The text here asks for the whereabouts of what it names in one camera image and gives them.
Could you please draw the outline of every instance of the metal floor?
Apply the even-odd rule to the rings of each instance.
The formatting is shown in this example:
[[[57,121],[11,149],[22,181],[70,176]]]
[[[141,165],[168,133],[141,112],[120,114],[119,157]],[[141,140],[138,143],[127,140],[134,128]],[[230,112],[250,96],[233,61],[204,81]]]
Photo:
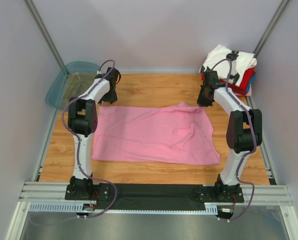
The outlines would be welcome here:
[[[237,206],[235,216],[243,210]],[[74,213],[29,213],[22,240],[288,240],[280,207],[251,206],[235,222],[211,215],[107,213],[95,219],[76,219],[49,227]]]

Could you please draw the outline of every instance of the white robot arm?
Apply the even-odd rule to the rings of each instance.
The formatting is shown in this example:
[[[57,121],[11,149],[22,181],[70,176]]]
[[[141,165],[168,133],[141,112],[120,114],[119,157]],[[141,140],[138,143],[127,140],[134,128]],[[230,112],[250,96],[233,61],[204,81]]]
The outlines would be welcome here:
[[[233,92],[232,89],[225,88],[225,83],[221,83],[217,72],[210,70],[204,73],[204,82],[197,103],[201,107],[212,106],[213,102],[219,103],[225,112],[230,116],[226,134],[227,144],[230,152],[225,167],[218,177],[218,183],[223,189],[234,189],[239,187],[239,181],[245,162],[249,155],[246,153],[254,149],[253,139],[249,128],[243,128],[243,124],[252,124],[256,145],[262,142],[262,114],[258,109],[251,109],[245,105]],[[248,122],[246,112],[251,116]]]
[[[85,93],[70,99],[72,103],[69,105],[68,128],[74,133],[75,166],[67,187],[66,200],[94,197],[93,181],[87,176],[92,177],[91,149],[98,125],[96,105],[101,102],[113,103],[117,100],[115,87],[120,78],[119,71],[109,67],[106,74],[97,74]]]

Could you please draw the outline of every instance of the wood grain surface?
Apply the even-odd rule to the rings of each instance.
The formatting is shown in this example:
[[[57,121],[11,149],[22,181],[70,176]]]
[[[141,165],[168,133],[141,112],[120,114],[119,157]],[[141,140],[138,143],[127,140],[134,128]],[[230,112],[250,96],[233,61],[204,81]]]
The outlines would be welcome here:
[[[112,105],[161,108],[186,102],[196,106],[200,85],[199,74],[122,74],[116,89],[118,101]],[[214,128],[213,143],[220,153],[219,165],[92,160],[93,176],[114,183],[213,184],[224,168],[229,152],[225,138],[229,117],[217,103],[206,107],[205,111]],[[60,112],[40,181],[68,182],[73,168],[73,137],[63,127]],[[269,184],[259,148],[246,163],[242,179],[257,185]]]

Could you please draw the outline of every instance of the white wall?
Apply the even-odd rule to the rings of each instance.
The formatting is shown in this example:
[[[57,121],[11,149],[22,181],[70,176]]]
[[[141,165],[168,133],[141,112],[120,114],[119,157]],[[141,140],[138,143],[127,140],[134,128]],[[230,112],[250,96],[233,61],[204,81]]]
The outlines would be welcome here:
[[[63,61],[194,72],[217,46],[253,52],[281,0],[33,0]]]
[[[22,0],[0,0],[0,240],[24,181],[33,180],[60,71]]]
[[[291,1],[258,56],[253,100],[279,184],[286,184],[298,216],[298,0]]]

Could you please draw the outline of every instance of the pink cloth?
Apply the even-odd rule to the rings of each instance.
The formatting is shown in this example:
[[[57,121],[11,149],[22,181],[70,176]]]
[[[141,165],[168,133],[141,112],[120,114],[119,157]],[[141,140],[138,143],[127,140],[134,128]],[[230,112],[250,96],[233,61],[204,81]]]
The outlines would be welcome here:
[[[201,107],[101,106],[92,158],[126,162],[215,165],[220,155]]]

